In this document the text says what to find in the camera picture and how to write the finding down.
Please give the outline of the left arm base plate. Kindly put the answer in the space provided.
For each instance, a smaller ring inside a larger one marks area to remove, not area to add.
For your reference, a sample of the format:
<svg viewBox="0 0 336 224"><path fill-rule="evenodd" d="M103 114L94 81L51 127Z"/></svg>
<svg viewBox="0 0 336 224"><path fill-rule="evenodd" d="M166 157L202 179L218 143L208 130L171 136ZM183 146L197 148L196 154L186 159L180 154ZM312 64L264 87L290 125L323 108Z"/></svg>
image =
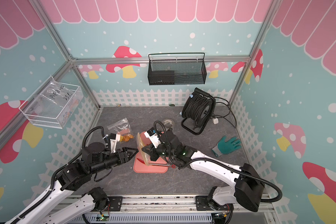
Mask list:
<svg viewBox="0 0 336 224"><path fill-rule="evenodd" d="M122 206L123 197L121 196L108 196L105 202L105 206L100 211L120 211Z"/></svg>

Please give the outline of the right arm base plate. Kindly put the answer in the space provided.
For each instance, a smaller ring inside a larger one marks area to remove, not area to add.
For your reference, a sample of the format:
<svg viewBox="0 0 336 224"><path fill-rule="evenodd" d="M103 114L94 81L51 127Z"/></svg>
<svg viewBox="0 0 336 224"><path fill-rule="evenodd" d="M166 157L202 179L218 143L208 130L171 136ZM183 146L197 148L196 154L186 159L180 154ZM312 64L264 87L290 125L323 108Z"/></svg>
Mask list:
<svg viewBox="0 0 336 224"><path fill-rule="evenodd" d="M208 196L196 196L195 197L197 211L233 211L233 204L219 205L213 199L209 199Z"/></svg>

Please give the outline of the clear resealable bag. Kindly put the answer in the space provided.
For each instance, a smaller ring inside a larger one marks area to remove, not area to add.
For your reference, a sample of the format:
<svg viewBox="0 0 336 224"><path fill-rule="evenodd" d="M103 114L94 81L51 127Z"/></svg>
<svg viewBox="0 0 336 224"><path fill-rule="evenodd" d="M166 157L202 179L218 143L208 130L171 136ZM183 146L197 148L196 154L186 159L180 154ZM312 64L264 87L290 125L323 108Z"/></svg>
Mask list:
<svg viewBox="0 0 336 224"><path fill-rule="evenodd" d="M149 163L150 163L150 155L145 153L143 151L143 148L145 146L150 145L150 144L151 144L151 140L145 136L144 132L137 134L137 146L138 146L138 149L139 149L139 151L141 153L141 156L143 158L143 163L146 166L148 166Z"/></svg>

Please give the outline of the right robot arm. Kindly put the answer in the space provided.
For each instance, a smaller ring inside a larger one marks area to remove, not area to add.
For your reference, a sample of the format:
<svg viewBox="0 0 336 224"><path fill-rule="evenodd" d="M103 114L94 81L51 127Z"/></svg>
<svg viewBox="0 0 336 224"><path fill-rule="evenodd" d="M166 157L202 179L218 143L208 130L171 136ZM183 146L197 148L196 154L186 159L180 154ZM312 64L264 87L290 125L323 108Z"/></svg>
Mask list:
<svg viewBox="0 0 336 224"><path fill-rule="evenodd" d="M257 212L260 203L274 203L282 199L281 189L260 178L254 167L247 163L238 166L213 159L182 144L172 129L157 132L151 128L144 135L151 143L142 151L149 155L150 160L165 158L179 169L201 171L227 184L226 187L213 187L209 193L207 200L213 208L238 203L249 211Z"/></svg>

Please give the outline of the red kitchen tongs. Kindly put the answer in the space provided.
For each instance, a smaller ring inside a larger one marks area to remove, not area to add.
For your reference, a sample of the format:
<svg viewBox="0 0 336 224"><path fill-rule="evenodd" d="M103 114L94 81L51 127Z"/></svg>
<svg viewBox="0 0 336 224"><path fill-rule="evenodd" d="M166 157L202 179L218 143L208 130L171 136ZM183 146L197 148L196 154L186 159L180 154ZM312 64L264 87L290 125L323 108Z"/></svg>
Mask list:
<svg viewBox="0 0 336 224"><path fill-rule="evenodd" d="M141 162L142 164L145 164L146 166L160 166L160 167L170 167L175 169L175 165L173 164L160 164L160 163L145 163L143 159L137 159L139 162Z"/></svg>

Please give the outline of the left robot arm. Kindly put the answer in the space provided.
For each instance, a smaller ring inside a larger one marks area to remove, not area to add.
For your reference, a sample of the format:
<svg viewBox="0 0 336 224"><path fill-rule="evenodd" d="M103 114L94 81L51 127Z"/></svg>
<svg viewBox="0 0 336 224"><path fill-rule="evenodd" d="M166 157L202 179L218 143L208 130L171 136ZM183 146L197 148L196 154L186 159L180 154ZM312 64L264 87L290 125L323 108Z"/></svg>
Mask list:
<svg viewBox="0 0 336 224"><path fill-rule="evenodd" d="M104 128L92 128L84 136L79 153L54 171L49 187L9 224L33 224L43 219L58 203L77 191L90 180L98 182L97 174L131 161L137 148L123 147L111 151L111 143Z"/></svg>

